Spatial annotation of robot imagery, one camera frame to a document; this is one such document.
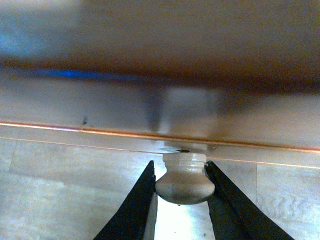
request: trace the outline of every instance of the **dark spot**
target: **dark spot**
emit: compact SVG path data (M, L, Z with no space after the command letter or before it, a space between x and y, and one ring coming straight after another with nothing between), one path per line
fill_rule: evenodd
M88 123L88 117L84 116L83 121L82 121L82 125L86 125L87 123Z
M177 150L177 152L180 152L180 153L190 153L190 151L189 151L188 149Z

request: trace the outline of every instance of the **wooden panel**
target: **wooden panel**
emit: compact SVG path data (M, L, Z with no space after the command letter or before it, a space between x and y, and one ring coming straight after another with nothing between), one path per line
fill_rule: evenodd
M0 173L0 239L90 240L125 194Z
M319 239L319 186L319 169L257 166L257 206L297 240Z
M256 203L257 164L214 160L214 163L253 202Z
M160 178L159 154L19 141L10 172L128 193L151 160Z
M9 171L15 148L15 140L0 139L0 171Z

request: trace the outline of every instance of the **wooden floor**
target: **wooden floor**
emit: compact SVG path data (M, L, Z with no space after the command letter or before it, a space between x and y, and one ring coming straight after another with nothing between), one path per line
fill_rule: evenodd
M0 240L93 239L150 160L158 179L161 154L0 139ZM215 163L294 239L320 238L320 169ZM158 201L156 240L214 239L206 203Z

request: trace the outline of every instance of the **copper trim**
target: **copper trim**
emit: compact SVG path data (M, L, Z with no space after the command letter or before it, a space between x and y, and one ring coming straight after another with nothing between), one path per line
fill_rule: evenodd
M99 135L106 135L106 136L117 136L117 137L137 138L137 139L147 139L147 140L162 140L162 141L195 143L195 144L224 145L224 146L247 147L247 148L272 148L272 149L278 149L278 150L320 154L320 147L300 147L300 146L276 145L276 144L260 143L260 142L256 143L256 142L241 142L241 141L225 141L225 140L217 140L217 139L198 138L198 137L164 135L160 133L122 132L122 131L115 131L115 130L87 129L87 128L78 128L78 127L54 126L54 125L32 124L32 123L21 123L21 122L0 121L0 126L67 131L67 132L77 132L77 133L87 133L87 134L99 134Z

